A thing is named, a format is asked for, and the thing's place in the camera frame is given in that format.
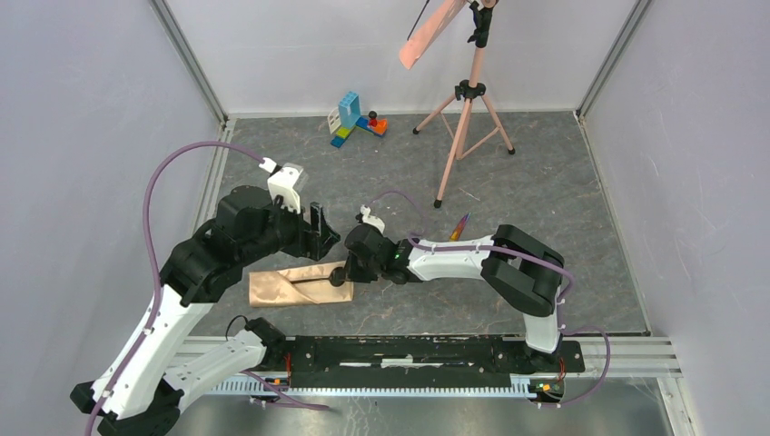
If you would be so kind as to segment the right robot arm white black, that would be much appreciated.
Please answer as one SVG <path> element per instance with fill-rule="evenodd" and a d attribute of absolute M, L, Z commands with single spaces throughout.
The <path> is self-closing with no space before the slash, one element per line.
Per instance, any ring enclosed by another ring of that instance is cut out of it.
<path fill-rule="evenodd" d="M 560 360 L 558 298 L 573 277 L 560 253 L 518 227 L 502 224 L 492 235 L 470 241 L 393 242 L 374 226 L 360 224 L 344 246 L 348 257 L 331 273 L 333 285 L 480 280 L 522 314 L 527 364 L 546 371 Z"/>

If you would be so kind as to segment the iridescent rainbow knife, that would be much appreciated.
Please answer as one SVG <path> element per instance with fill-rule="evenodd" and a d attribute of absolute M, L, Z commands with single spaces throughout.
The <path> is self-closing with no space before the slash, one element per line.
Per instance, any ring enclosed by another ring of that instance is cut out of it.
<path fill-rule="evenodd" d="M 460 236 L 462 235 L 462 233 L 463 233 L 463 231 L 464 231 L 464 229 L 465 229 L 465 227 L 467 225 L 469 217 L 470 217 L 470 213 L 465 213 L 462 216 L 462 218 L 459 220 L 459 222 L 457 223 L 457 225 L 455 226 L 455 228 L 453 229 L 453 232 L 451 233 L 451 235 L 449 237 L 449 240 L 451 242 L 456 242 L 456 241 L 459 240 Z"/>

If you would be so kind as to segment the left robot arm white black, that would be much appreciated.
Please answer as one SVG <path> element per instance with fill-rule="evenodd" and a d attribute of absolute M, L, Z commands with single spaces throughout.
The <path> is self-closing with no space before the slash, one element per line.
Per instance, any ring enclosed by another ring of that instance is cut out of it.
<path fill-rule="evenodd" d="M 278 368 L 283 335 L 261 318 L 190 363 L 175 367 L 172 359 L 247 266 L 279 252 L 318 261 L 339 239 L 319 203 L 297 209 L 260 187 L 233 189 L 213 218 L 155 267 L 151 302 L 114 362 L 98 379 L 74 386 L 70 397 L 88 415 L 87 431 L 164 435 L 193 402 L 235 373 Z"/>

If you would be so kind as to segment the black utensil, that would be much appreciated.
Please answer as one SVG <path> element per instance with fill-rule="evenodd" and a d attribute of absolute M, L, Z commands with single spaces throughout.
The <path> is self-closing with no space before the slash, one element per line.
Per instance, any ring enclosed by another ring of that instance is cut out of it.
<path fill-rule="evenodd" d="M 293 285 L 305 284 L 305 283 L 316 283 L 316 282 L 327 282 L 333 287 L 339 287 L 346 282 L 346 272 L 342 267 L 337 267 L 337 268 L 334 268 L 330 272 L 330 274 L 325 278 L 307 278 L 307 279 L 291 280 L 291 284 Z"/>

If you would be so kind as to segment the peach cloth napkin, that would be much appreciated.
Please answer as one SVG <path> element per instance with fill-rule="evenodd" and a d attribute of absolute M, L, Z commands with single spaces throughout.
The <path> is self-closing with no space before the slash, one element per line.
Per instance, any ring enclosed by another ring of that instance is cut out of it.
<path fill-rule="evenodd" d="M 249 273 L 249 305 L 253 308 L 351 302 L 352 282 L 333 287 L 327 282 L 291 284 L 291 280 L 325 278 L 344 262 L 321 263 L 267 272 Z"/>

